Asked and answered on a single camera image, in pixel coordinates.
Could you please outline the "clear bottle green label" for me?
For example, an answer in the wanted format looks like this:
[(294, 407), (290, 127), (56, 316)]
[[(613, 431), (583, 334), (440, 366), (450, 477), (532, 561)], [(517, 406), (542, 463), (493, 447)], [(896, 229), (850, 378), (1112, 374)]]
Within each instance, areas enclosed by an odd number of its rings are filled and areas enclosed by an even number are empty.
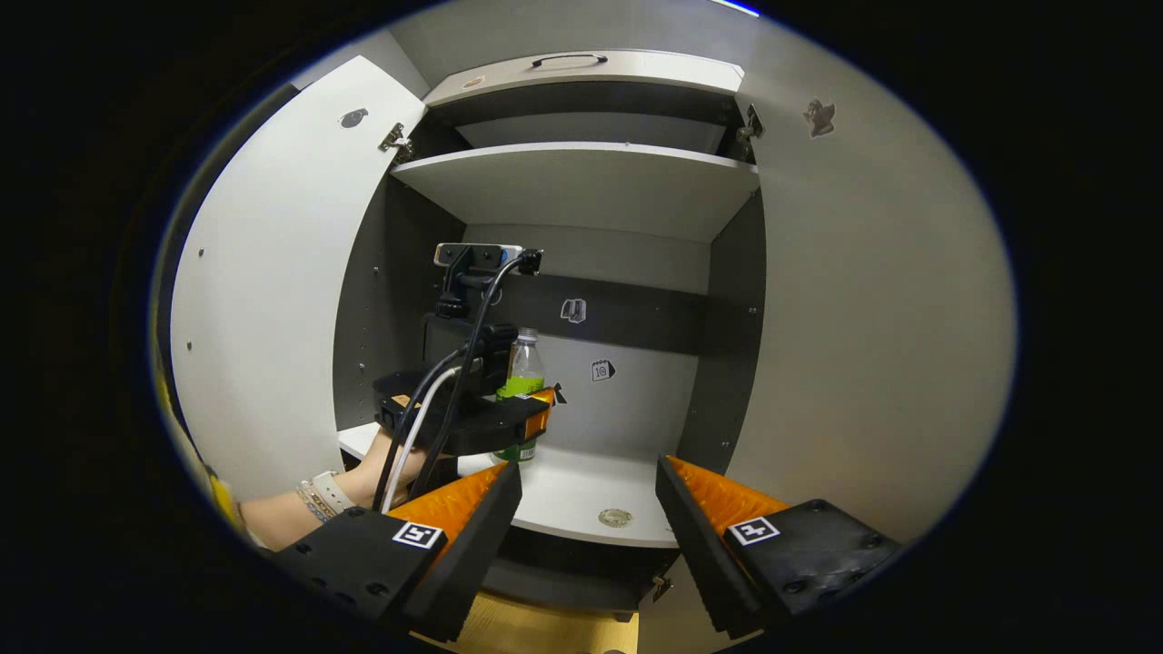
[[(512, 344), (511, 367), (507, 381), (497, 390), (495, 401), (514, 396), (531, 396), (545, 386), (545, 367), (537, 351), (538, 332), (521, 327)], [(527, 441), (520, 447), (492, 452), (495, 462), (529, 462), (534, 458), (536, 441)]]

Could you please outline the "grey cabinet drawer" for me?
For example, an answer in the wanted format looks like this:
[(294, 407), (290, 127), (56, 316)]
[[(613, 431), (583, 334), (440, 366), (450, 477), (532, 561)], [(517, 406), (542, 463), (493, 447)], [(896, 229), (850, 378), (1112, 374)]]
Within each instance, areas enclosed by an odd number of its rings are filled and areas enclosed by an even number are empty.
[[(608, 63), (586, 67), (531, 69), (531, 61), (545, 55), (604, 54)], [(561, 51), (525, 55), (448, 74), (424, 97), (428, 107), (443, 106), (475, 95), (511, 88), (566, 83), (628, 81), (698, 88), (718, 93), (739, 92), (745, 71), (739, 64), (701, 55), (638, 49)]]

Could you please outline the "grey cabinet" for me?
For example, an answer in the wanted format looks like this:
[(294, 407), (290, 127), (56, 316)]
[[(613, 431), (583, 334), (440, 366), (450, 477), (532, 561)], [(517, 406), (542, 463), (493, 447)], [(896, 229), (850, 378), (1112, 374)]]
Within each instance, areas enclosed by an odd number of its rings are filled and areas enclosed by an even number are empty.
[(734, 94), (661, 84), (536, 85), (434, 108), (374, 190), (347, 265), (333, 343), (343, 456), (365, 452), (377, 378), (422, 363), (422, 318), (441, 241), (544, 250), (490, 317), (537, 330), (558, 401), (523, 498), (483, 587), (506, 599), (627, 620), (679, 550), (655, 498), (655, 462), (732, 458), (759, 351), (765, 229), (757, 191), (709, 243), (544, 226), (469, 226), (392, 175), (395, 165), (486, 145), (669, 145), (755, 165)]

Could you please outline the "grey cabinet door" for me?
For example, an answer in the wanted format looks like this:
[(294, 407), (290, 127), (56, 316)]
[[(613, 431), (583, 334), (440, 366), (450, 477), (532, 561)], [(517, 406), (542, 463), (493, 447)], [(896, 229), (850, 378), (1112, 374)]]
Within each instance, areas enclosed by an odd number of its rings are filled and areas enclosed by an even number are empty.
[(238, 500), (342, 464), (333, 346), (361, 223), (424, 104), (355, 55), (254, 131), (207, 192), (174, 275), (170, 343), (197, 450)]
[(725, 475), (906, 546), (955, 509), (1009, 401), (1019, 310), (971, 170), (855, 54), (682, 1), (634, 45), (742, 66), (765, 219), (759, 356)]

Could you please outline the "grey cabinet shelf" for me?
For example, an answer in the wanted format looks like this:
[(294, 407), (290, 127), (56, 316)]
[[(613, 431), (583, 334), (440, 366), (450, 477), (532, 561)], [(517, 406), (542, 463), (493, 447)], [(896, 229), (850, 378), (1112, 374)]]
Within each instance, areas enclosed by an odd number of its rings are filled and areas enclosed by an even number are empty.
[(752, 164), (669, 145), (486, 145), (392, 175), (469, 226), (606, 229), (709, 243), (759, 191)]

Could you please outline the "white wrist watch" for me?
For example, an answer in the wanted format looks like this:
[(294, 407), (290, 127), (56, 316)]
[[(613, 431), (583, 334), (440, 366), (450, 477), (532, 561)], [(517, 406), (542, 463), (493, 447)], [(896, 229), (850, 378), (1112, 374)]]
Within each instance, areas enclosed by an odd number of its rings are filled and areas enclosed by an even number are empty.
[(308, 481), (308, 486), (314, 502), (323, 509), (324, 516), (337, 516), (361, 505), (341, 488), (335, 471), (319, 472)]

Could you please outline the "yellow garment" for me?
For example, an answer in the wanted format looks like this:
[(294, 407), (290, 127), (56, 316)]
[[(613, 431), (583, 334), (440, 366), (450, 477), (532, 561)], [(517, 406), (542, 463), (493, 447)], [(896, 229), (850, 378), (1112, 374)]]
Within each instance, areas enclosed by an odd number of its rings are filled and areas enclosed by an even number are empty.
[(163, 422), (171, 442), (174, 445), (174, 450), (184, 471), (187, 472), (198, 492), (214, 509), (217, 517), (229, 524), (230, 529), (244, 540), (244, 542), (254, 545), (254, 539), (251, 539), (249, 529), (247, 529), (244, 524), (244, 517), (241, 516), (238, 502), (235, 500), (224, 481), (219, 479), (216, 472), (212, 471), (204, 463), (204, 458), (197, 452), (195, 445), (191, 442), (187, 431), (180, 425), (177, 414), (174, 414), (174, 403), (166, 384), (165, 367), (160, 348), (157, 344), (150, 344), (150, 361), (151, 372), (156, 377), (154, 389), (159, 401)]

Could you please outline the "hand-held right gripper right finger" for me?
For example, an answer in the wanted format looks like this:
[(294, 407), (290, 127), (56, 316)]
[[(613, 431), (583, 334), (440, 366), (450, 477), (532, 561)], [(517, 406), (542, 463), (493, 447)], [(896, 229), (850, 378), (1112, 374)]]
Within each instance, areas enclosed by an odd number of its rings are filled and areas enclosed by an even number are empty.
[(656, 496), (711, 625), (735, 639), (844, 599), (901, 550), (832, 502), (790, 505), (672, 455)]

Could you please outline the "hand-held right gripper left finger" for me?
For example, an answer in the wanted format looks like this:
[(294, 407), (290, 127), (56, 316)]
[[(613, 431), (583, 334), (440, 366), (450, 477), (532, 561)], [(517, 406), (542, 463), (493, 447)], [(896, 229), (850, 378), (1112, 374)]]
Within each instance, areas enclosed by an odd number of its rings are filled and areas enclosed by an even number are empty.
[(273, 561), (349, 613), (455, 641), (521, 498), (519, 465), (491, 465), (386, 514), (345, 510)]

